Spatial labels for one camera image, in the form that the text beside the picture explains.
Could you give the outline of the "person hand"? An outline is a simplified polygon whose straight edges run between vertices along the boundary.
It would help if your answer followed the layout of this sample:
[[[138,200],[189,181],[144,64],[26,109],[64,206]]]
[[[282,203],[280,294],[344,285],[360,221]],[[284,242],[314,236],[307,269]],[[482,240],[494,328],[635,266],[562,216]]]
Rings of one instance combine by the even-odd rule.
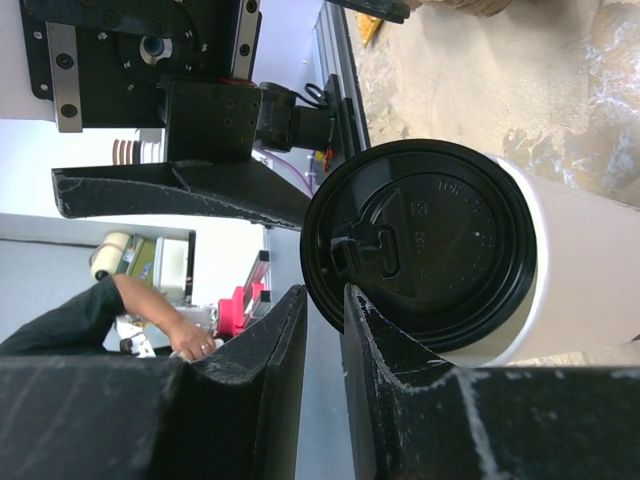
[[[169,340],[172,351],[188,361],[197,361],[216,349],[214,338],[190,322],[172,328]]]

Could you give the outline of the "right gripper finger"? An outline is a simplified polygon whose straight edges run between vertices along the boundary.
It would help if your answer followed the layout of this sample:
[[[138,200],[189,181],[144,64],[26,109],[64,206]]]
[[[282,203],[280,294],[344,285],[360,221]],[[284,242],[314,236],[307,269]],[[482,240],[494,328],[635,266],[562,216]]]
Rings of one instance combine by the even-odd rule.
[[[359,479],[635,479],[639,372],[461,368],[344,296]],[[307,293],[210,357],[1,361],[5,479],[292,479]]]
[[[182,215],[300,230],[310,198],[255,160],[59,168],[54,199],[68,219]]]

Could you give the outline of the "person forearm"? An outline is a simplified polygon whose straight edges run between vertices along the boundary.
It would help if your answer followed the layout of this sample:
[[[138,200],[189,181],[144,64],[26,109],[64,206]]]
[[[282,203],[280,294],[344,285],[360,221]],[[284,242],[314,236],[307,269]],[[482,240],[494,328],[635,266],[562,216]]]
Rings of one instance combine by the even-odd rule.
[[[172,328],[192,323],[155,289],[116,274],[21,326],[1,343],[1,354],[108,355],[105,338],[116,318],[125,314],[149,321],[168,339]]]

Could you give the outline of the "white paper cup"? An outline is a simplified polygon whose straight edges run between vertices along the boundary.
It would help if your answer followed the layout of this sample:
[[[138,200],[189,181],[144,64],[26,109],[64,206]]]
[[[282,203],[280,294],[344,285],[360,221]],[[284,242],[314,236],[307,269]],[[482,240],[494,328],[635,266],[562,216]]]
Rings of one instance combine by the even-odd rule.
[[[445,352],[455,365],[502,366],[639,336],[639,211],[531,175],[494,156],[523,193],[537,263],[525,299],[485,338]]]

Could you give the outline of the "black cup lid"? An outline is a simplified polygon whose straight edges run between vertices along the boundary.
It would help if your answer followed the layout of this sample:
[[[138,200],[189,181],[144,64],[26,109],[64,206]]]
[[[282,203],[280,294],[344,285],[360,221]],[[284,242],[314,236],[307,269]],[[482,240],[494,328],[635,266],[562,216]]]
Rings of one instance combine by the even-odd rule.
[[[451,352],[504,325],[534,283],[534,222],[497,161],[428,139],[368,149],[322,183],[300,260],[309,294],[337,330],[352,285],[425,347]]]

